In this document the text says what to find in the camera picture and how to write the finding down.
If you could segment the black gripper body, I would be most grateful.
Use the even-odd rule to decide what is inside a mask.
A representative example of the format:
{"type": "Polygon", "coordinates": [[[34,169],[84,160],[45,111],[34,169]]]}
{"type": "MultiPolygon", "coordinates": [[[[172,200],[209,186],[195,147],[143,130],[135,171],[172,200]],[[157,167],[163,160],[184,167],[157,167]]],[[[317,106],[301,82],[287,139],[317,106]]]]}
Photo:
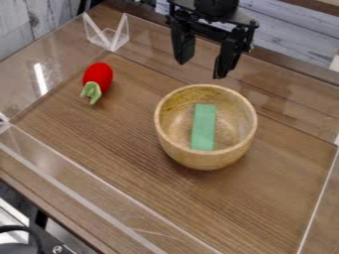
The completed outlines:
{"type": "Polygon", "coordinates": [[[235,37],[243,52],[252,49],[255,29],[259,23],[239,9],[240,0],[167,0],[171,31],[181,38],[195,34],[221,41],[235,37]]]}

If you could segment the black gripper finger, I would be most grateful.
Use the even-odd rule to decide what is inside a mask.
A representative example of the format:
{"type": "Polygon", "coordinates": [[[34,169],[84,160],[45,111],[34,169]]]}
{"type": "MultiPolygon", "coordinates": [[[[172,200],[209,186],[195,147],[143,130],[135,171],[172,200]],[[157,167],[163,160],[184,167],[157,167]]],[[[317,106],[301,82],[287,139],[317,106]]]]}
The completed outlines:
{"type": "Polygon", "coordinates": [[[221,42],[220,53],[215,60],[213,79],[225,78],[235,69],[241,55],[241,44],[236,38],[228,37],[221,42]]]}
{"type": "Polygon", "coordinates": [[[195,55],[196,37],[189,24],[171,21],[171,40],[175,60],[184,64],[195,55]]]}

